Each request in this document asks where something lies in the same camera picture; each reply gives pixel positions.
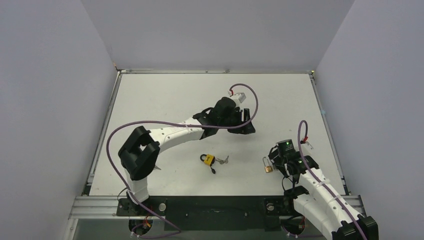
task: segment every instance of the gray wall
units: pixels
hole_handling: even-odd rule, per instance
[[[316,70],[347,185],[380,239],[424,239],[423,9],[356,0]]]
[[[62,239],[115,77],[79,0],[0,2],[1,239]]]
[[[119,69],[314,70],[354,0],[82,0]]]

